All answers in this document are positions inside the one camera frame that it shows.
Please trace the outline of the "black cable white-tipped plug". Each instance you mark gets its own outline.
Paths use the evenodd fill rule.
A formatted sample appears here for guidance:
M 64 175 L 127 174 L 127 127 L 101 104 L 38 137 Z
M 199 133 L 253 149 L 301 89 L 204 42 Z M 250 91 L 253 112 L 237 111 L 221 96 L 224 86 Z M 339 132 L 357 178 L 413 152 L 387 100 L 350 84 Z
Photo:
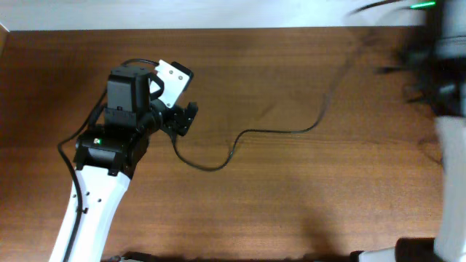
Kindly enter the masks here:
M 236 138 L 234 139 L 234 142 L 232 144 L 232 147 L 229 149 L 229 153 L 227 154 L 224 162 L 216 167 L 208 167 L 204 166 L 201 164 L 194 163 L 192 161 L 189 161 L 187 158 L 181 155 L 180 151 L 178 150 L 177 142 L 178 142 L 178 136 L 177 135 L 172 135 L 170 137 L 170 142 L 172 144 L 173 150 L 175 155 L 184 163 L 187 164 L 190 167 L 193 167 L 196 170 L 200 170 L 203 172 L 218 172 L 219 170 L 224 169 L 228 163 L 231 162 L 234 153 L 236 151 L 237 145 L 240 142 L 240 139 L 243 135 L 246 135 L 248 133 L 261 133 L 261 134 L 274 134 L 274 135 L 300 135 L 304 134 L 307 132 L 312 131 L 314 128 L 316 128 L 321 121 L 324 119 L 328 109 L 330 108 L 331 105 L 331 100 L 333 97 L 333 94 L 335 93 L 337 87 L 342 83 L 344 80 L 344 77 L 347 75 L 347 73 L 350 71 L 350 69 L 354 66 L 356 60 L 358 59 L 360 55 L 358 53 L 355 53 L 353 55 L 350 55 L 344 62 L 344 64 L 341 66 L 341 68 L 336 72 L 336 76 L 333 80 L 331 80 L 329 88 L 327 93 L 324 94 L 323 96 L 323 101 L 320 106 L 319 113 L 316 117 L 316 120 L 313 121 L 313 123 L 302 130 L 265 130 L 265 129 L 246 129 L 238 133 Z

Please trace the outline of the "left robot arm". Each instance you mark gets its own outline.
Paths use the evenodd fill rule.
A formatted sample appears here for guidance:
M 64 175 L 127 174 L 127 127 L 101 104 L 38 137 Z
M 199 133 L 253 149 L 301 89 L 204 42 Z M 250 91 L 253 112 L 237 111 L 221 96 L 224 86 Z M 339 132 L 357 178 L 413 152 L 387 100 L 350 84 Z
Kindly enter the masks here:
M 77 134 L 66 160 L 72 188 L 51 261 L 99 261 L 114 214 L 152 134 L 184 136 L 197 105 L 177 100 L 194 74 L 160 60 L 149 70 L 133 61 L 111 70 L 106 89 Z

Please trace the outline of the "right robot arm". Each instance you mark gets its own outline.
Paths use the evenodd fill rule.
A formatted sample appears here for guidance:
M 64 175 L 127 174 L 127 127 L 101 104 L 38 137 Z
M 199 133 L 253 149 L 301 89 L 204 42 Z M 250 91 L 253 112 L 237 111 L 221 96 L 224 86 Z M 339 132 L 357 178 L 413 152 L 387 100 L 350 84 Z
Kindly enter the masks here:
M 351 261 L 465 260 L 465 2 L 419 1 L 425 22 L 398 57 L 419 80 L 418 101 L 435 114 L 442 149 L 443 214 L 434 238 L 400 238 L 394 247 L 355 251 Z

